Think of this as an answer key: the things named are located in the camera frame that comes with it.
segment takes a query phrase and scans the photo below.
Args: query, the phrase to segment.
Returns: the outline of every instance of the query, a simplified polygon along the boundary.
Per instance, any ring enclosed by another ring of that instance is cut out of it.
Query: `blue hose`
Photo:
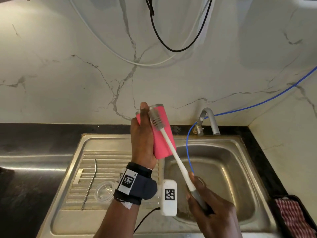
[[[287,91],[289,91],[291,88],[294,88],[296,85],[298,85],[300,82],[302,82],[304,79],[306,79],[308,76],[310,76],[313,72],[315,72],[317,70],[317,66],[315,68],[313,68],[309,73],[307,73],[304,77],[302,77],[300,80],[298,80],[296,83],[294,83],[292,86],[290,86],[289,88],[285,89],[284,91],[280,92],[279,94],[273,96],[272,98],[269,98],[263,102],[260,102],[260,103],[257,103],[255,105],[251,105],[249,107],[246,107],[246,108],[240,108],[240,109],[237,109],[237,110],[233,110],[233,111],[228,111],[228,112],[224,112],[224,113],[220,113],[220,114],[216,114],[215,116],[220,116],[220,115],[225,115],[225,114],[231,114],[231,113],[235,113],[235,112],[239,112],[239,111],[242,111],[242,110],[246,110],[246,109],[249,109],[249,108],[254,108],[256,106],[259,106],[261,104],[264,104],[264,103],[267,103],[268,101],[271,101],[275,98],[277,98],[278,96],[281,96],[282,94],[286,93]],[[187,133],[187,137],[186,137],[186,152],[187,152],[187,158],[188,158],[188,163],[189,163],[189,166],[191,167],[191,170],[192,172],[194,172],[193,170],[193,167],[192,167],[192,164],[191,164],[191,161],[189,160],[189,154],[188,154],[188,137],[189,137],[189,134],[192,130],[192,128],[197,124],[197,122],[195,122],[191,128],[189,129],[188,133]]]

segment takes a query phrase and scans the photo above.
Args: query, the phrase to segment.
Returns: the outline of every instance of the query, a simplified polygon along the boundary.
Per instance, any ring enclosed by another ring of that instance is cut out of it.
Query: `pink cup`
[[[165,126],[164,129],[165,129],[168,137],[170,138],[174,148],[176,149],[171,126],[170,126],[170,123],[168,122],[168,118],[167,118],[163,104],[152,105],[149,108],[150,109],[155,108],[156,110],[159,111],[160,116],[161,116],[161,120]],[[140,124],[140,122],[141,122],[140,112],[136,113],[136,117],[137,117],[138,123]],[[164,139],[161,131],[156,130],[156,128],[154,128],[154,127],[152,127],[152,130],[153,130],[153,138],[154,138],[153,154],[154,154],[155,158],[158,160],[158,159],[163,159],[163,158],[166,158],[166,157],[172,155],[172,152],[171,152],[170,148],[168,147],[166,140]]]

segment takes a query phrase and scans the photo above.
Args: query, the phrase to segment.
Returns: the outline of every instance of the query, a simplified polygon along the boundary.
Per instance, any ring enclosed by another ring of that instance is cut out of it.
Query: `gray bristles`
[[[150,116],[150,119],[152,121],[152,125],[157,130],[161,130],[162,128],[164,128],[164,124],[161,120],[161,116],[160,116],[160,113],[158,110],[156,110],[155,108],[150,109],[149,116]]]

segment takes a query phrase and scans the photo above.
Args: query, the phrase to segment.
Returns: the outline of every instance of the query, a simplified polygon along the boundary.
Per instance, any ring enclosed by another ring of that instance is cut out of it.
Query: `black countertop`
[[[171,128],[174,135],[187,135],[190,126]],[[221,135],[238,135],[242,138],[271,197],[287,195],[248,127],[220,126],[219,130]],[[84,133],[129,134],[130,126],[0,124],[1,237],[36,237],[64,170]],[[204,126],[204,134],[212,135],[210,126]],[[34,168],[32,172],[28,168],[23,169],[30,167],[30,164],[41,168]]]

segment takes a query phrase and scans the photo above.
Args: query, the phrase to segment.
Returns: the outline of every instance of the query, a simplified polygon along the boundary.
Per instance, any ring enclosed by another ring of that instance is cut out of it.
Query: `hand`
[[[192,183],[215,214],[206,216],[192,195],[187,194],[189,210],[193,214],[201,232],[206,238],[242,238],[236,215],[236,207],[206,187],[192,172]]]
[[[142,102],[140,110],[140,125],[137,118],[131,120],[132,162],[154,169],[156,159],[153,154],[153,131],[147,103]]]

